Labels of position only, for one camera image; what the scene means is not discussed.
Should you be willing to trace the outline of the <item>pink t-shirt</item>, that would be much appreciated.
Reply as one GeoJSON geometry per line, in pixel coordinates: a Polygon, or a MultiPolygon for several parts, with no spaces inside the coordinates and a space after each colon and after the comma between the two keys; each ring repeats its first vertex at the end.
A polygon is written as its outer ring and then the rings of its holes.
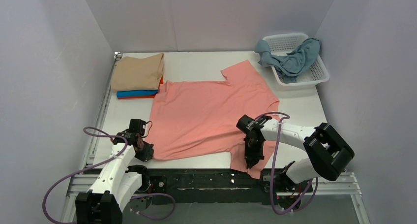
{"type": "Polygon", "coordinates": [[[222,81],[170,82],[153,99],[152,127],[147,142],[153,158],[177,160],[229,152],[230,167],[258,179],[274,152],[274,142],[264,144],[264,159],[248,168],[244,159],[244,133],[238,120],[275,111],[279,99],[249,61],[221,71],[222,81]]]}

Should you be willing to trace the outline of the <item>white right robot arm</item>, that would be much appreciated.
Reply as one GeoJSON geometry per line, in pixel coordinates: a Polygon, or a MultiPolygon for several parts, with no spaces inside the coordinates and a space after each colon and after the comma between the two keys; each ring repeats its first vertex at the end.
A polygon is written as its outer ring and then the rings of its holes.
{"type": "Polygon", "coordinates": [[[341,135],[328,123],[316,127],[305,127],[285,122],[270,113],[252,119],[243,115],[237,128],[245,134],[244,159],[248,169],[264,160],[264,144],[274,141],[284,143],[306,152],[308,157],[286,166],[280,181],[299,184],[316,177],[335,181],[354,158],[355,153],[341,135]]]}

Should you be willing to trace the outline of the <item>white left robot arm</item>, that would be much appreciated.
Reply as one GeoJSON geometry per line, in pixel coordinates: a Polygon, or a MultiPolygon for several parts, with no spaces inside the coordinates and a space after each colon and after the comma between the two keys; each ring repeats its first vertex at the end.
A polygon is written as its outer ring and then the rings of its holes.
{"type": "Polygon", "coordinates": [[[79,224],[120,224],[122,212],[135,193],[148,192],[151,187],[147,168],[130,165],[134,159],[147,162],[153,158],[153,145],[144,141],[149,123],[131,119],[128,129],[117,133],[106,163],[96,181],[75,201],[79,224]]]}

